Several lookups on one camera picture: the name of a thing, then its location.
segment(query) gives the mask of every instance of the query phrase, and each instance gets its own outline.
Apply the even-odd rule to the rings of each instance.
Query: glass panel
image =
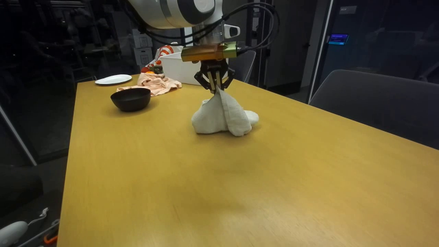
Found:
[[[336,69],[439,82],[439,2],[340,0],[316,85]]]

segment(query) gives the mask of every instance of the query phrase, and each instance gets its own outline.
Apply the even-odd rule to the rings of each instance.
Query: metal pole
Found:
[[[323,47],[326,44],[326,37],[327,37],[327,29],[329,29],[329,21],[330,21],[330,15],[331,15],[331,8],[333,8],[333,0],[330,0],[329,7],[327,7],[327,15],[325,19],[325,28],[320,36],[320,43],[319,43],[319,48],[318,48],[318,55],[316,55],[316,62],[315,62],[315,70],[312,74],[312,80],[311,80],[311,89],[310,89],[310,95],[307,98],[307,103],[311,103],[311,98],[314,93],[314,88],[315,88],[315,81],[316,81],[316,76],[319,73],[319,67],[320,67],[320,59],[322,59],[322,54],[323,54]]]
[[[30,163],[32,166],[36,166],[36,161],[34,159],[34,157],[31,155],[30,150],[27,148],[26,143],[23,142],[23,139],[19,136],[19,133],[16,132],[15,126],[12,125],[10,120],[8,118],[8,115],[5,114],[5,111],[2,110],[2,106],[0,104],[0,114],[5,122],[5,125],[9,128],[9,131],[12,132],[15,140],[17,142],[17,144],[20,146],[20,148],[24,151],[26,157],[28,158]]]

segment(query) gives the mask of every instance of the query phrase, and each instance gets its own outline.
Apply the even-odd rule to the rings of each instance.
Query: small bowl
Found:
[[[111,95],[112,103],[120,111],[138,111],[149,104],[150,91],[146,88],[128,88]]]

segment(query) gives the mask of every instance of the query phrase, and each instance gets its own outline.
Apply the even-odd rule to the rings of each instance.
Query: office chair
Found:
[[[256,52],[246,51],[242,55],[229,61],[229,66],[234,70],[234,78],[240,81],[249,81],[252,65],[255,63]]]
[[[439,85],[334,70],[323,80],[310,104],[439,148]]]

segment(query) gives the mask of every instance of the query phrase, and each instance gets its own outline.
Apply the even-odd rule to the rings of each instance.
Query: table surface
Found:
[[[58,246],[437,246],[439,152],[233,82],[245,137],[196,135],[200,87],[123,114],[78,85]]]

